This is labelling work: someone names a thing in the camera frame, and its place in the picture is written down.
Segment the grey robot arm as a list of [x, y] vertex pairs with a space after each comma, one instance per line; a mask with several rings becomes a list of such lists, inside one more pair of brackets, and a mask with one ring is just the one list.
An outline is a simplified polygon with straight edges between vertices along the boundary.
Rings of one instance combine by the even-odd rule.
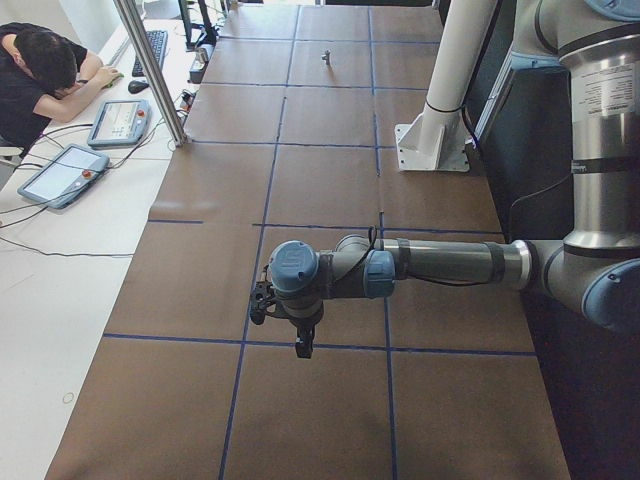
[[250, 317], [295, 326], [296, 353], [313, 351], [323, 303], [381, 298], [407, 278], [465, 287], [536, 289], [617, 332], [639, 329], [639, 5], [521, 1], [509, 64], [562, 67], [571, 77], [574, 224], [561, 240], [509, 244], [344, 237], [315, 251], [288, 241], [271, 254]]

